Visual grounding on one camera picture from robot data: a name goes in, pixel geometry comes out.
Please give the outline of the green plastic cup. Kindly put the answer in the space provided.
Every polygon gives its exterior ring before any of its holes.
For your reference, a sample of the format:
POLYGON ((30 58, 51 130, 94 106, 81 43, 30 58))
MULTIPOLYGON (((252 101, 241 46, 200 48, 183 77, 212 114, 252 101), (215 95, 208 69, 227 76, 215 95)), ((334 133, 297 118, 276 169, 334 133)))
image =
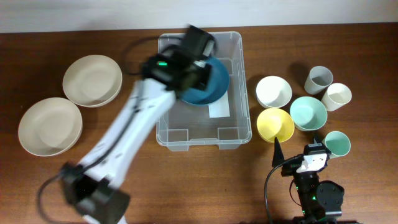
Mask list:
POLYGON ((329 149, 329 158, 334 159, 347 155, 351 150, 349 137, 340 131, 332 131, 326 135, 322 143, 329 149))

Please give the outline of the dark blue plastic plate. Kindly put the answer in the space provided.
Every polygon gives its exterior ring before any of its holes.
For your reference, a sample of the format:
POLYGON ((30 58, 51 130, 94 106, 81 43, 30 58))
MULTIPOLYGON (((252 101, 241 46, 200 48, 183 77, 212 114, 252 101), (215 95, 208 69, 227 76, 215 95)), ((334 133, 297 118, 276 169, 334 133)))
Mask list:
POLYGON ((180 97, 182 101, 192 105, 208 105, 220 99, 229 88, 229 73, 223 63, 217 58, 206 61, 211 65, 210 78, 205 90, 189 88, 180 97))

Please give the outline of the beige plate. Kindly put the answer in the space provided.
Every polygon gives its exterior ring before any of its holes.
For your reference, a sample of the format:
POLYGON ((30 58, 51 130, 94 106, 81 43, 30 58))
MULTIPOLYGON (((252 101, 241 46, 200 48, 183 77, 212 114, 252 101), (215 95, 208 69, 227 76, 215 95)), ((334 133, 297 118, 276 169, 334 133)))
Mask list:
POLYGON ((18 138, 27 152, 48 157, 73 147, 82 130, 83 118, 78 107, 69 100, 53 97, 37 102, 25 112, 18 138))
POLYGON ((73 103, 96 108, 114 100, 122 82, 121 68, 113 59, 105 55, 88 55, 68 67, 62 88, 73 103))

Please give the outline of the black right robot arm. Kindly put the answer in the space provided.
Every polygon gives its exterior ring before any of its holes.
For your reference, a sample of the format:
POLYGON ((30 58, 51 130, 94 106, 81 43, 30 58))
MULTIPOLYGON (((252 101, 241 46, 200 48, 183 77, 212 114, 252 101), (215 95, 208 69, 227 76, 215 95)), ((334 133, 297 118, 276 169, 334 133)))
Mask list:
POLYGON ((327 167, 331 151, 321 142, 304 147, 303 153, 285 159, 279 140, 274 138, 272 171, 281 168, 282 177, 292 177, 298 193, 301 217, 293 223, 336 223, 342 216, 345 190, 330 180, 319 181, 318 173, 327 167))

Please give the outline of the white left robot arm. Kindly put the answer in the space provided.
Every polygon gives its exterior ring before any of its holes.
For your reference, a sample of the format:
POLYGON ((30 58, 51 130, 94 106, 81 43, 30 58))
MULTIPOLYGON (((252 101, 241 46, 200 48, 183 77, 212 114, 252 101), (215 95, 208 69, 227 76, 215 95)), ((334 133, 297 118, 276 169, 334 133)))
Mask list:
POLYGON ((213 51, 170 45, 141 67, 128 101, 99 143, 59 173, 66 201, 88 223, 125 223, 130 196, 119 188, 133 158, 155 126, 187 90, 205 90, 213 51))

